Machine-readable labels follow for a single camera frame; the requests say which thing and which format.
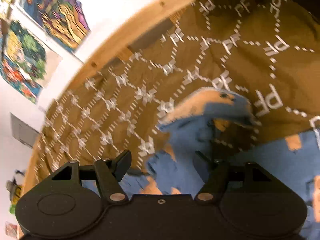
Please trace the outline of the brown PF patterned duvet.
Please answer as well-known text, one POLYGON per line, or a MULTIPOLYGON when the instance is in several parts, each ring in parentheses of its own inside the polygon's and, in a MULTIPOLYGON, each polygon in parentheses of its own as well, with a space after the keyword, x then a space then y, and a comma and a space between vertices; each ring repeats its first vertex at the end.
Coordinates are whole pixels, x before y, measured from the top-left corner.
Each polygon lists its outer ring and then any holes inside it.
POLYGON ((248 98, 255 146, 311 130, 319 117, 319 0, 196 0, 187 34, 210 45, 188 69, 248 98))

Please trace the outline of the colourful poster upper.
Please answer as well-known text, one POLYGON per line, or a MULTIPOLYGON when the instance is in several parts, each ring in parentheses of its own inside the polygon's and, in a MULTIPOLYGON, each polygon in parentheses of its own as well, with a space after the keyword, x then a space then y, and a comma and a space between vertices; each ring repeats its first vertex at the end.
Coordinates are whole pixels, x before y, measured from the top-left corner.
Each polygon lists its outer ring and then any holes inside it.
POLYGON ((90 32, 79 0, 20 0, 19 5, 54 41, 71 53, 90 32))

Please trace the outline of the colourful poster lower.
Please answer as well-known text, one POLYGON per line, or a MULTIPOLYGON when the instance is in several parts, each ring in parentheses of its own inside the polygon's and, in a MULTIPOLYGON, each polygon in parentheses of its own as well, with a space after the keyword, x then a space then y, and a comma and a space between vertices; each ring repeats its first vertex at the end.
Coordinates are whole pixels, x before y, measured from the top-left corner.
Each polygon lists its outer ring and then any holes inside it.
POLYGON ((47 57, 43 44, 19 21, 11 21, 2 56, 1 76, 32 103, 45 80, 47 57))

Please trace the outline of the blue pants with orange cars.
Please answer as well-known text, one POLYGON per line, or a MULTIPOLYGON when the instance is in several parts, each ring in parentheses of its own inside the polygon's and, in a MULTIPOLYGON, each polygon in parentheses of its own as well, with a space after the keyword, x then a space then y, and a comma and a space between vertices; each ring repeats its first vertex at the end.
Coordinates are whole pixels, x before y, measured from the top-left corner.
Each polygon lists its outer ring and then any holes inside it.
POLYGON ((209 176, 196 152, 239 165, 254 161, 304 200, 308 213, 300 234, 319 239, 319 117, 311 119, 310 131, 255 146, 251 104, 233 92, 200 88, 178 104, 161 104, 158 116, 159 130, 169 139, 160 150, 143 147, 149 154, 146 171, 131 169, 120 181, 129 197, 174 190, 195 196, 209 176))

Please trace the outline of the colourful poster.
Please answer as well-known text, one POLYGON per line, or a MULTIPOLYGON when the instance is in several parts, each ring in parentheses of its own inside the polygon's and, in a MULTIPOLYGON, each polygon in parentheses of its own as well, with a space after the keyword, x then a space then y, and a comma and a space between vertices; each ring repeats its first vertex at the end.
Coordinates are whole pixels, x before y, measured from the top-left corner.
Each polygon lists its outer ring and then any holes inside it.
POLYGON ((47 57, 43 44, 19 21, 11 21, 2 56, 1 76, 32 103, 45 80, 47 57))
POLYGON ((90 32, 79 0, 20 0, 19 5, 54 41, 71 53, 90 32))

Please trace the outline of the wooden bed frame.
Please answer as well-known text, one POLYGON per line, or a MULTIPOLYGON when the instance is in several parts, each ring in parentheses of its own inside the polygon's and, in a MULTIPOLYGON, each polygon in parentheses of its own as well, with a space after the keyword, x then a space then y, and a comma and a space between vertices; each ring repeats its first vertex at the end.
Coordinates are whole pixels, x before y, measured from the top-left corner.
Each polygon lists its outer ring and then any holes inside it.
POLYGON ((218 95, 191 59, 210 47, 187 34, 196 0, 156 0, 134 14, 77 72, 52 103, 35 143, 23 193, 70 160, 91 165, 129 148, 125 192, 192 194, 203 185, 178 145, 208 145, 204 108, 218 95))

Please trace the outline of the grey wall switch plate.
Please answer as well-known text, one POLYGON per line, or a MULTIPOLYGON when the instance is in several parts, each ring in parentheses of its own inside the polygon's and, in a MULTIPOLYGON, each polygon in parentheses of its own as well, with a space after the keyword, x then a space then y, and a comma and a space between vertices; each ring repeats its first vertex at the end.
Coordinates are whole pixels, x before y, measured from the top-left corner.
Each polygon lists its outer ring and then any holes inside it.
POLYGON ((33 148, 39 132, 10 113, 12 136, 20 143, 33 148))

